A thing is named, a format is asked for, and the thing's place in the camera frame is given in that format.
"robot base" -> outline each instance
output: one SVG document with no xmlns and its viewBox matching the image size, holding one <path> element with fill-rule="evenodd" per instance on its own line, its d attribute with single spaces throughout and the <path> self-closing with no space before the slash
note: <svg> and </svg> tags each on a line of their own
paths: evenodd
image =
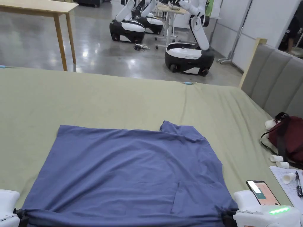
<svg viewBox="0 0 303 227">
<path fill-rule="evenodd" d="M 214 59 L 214 51 L 202 51 L 198 45 L 188 43 L 171 43 L 165 52 L 165 64 L 172 72 L 198 68 L 198 75 L 206 76 Z"/>
<path fill-rule="evenodd" d="M 163 29 L 163 22 L 155 17 L 139 17 L 135 19 L 142 24 L 145 29 L 150 29 L 154 34 L 160 34 Z"/>
<path fill-rule="evenodd" d="M 126 37 L 130 42 L 141 43 L 145 35 L 145 27 L 136 21 L 117 22 L 109 24 L 113 41 L 120 41 L 120 36 Z"/>
</svg>

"pen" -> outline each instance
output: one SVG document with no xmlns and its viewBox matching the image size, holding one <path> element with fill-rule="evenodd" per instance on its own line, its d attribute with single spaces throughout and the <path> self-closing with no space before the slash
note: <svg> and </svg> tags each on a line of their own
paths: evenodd
<svg viewBox="0 0 303 227">
<path fill-rule="evenodd" d="M 298 196 L 300 198 L 303 197 L 303 192 L 302 192 L 302 188 L 301 188 L 301 183 L 300 183 L 300 178 L 299 178 L 299 174 L 298 172 L 296 171 L 296 181 L 297 181 L 297 192 L 298 192 Z"/>
</svg>

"gray upholstered headboard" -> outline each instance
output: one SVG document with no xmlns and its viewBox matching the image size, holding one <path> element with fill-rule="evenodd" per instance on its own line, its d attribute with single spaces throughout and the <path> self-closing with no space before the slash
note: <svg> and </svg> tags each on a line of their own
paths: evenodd
<svg viewBox="0 0 303 227">
<path fill-rule="evenodd" d="M 241 89 L 272 117 L 303 117 L 303 60 L 259 44 Z"/>
</svg>

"table leg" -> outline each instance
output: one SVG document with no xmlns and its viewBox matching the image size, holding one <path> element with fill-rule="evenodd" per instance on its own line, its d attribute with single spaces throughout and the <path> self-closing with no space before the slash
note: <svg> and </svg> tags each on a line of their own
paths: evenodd
<svg viewBox="0 0 303 227">
<path fill-rule="evenodd" d="M 165 40 L 166 39 L 166 36 L 167 36 L 167 29 L 168 29 L 168 21 L 169 21 L 169 15 L 168 13 L 166 14 L 166 19 L 165 19 L 165 24 L 164 24 L 164 35 L 163 37 L 162 36 L 156 36 L 155 37 L 155 40 Z"/>
<path fill-rule="evenodd" d="M 164 38 L 166 39 L 167 36 L 167 29 L 169 26 L 169 13 L 166 14 L 166 20 L 165 20 L 165 25 L 164 25 Z"/>
<path fill-rule="evenodd" d="M 68 30 L 69 41 L 70 41 L 70 43 L 71 43 L 71 50 L 72 50 L 73 62 L 74 62 L 74 64 L 76 64 L 76 55 L 75 55 L 75 48 L 74 48 L 74 39 L 73 39 L 72 26 L 71 26 L 71 18 L 70 18 L 70 16 L 69 16 L 69 13 L 66 14 L 66 21 L 67 21 L 67 30 Z"/>
<path fill-rule="evenodd" d="M 166 46 L 168 46 L 168 44 L 170 43 L 171 30 L 174 24 L 174 15 L 168 13 L 168 16 L 169 16 L 169 22 L 168 22 L 168 34 L 167 34 Z"/>
<path fill-rule="evenodd" d="M 67 64 L 66 64 L 63 39 L 62 39 L 62 33 L 61 33 L 58 14 L 54 14 L 54 21 L 55 21 L 55 26 L 56 26 L 56 32 L 57 32 L 57 37 L 58 37 L 58 43 L 59 43 L 59 49 L 60 49 L 60 54 L 61 54 L 61 59 L 62 59 L 63 70 L 67 71 Z"/>
</svg>

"white paper cup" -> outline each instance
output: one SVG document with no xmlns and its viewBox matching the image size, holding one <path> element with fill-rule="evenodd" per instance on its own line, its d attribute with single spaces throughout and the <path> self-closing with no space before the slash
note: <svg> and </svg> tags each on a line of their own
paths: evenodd
<svg viewBox="0 0 303 227">
<path fill-rule="evenodd" d="M 283 157 L 282 156 L 278 156 L 278 155 L 271 155 L 269 157 L 269 159 L 272 161 L 272 162 L 283 162 Z"/>
<path fill-rule="evenodd" d="M 289 184 L 293 179 L 295 179 L 295 173 L 288 173 L 282 177 L 282 182 L 285 184 Z"/>
<path fill-rule="evenodd" d="M 280 168 L 289 169 L 289 163 L 288 162 L 276 162 L 276 165 Z"/>
</svg>

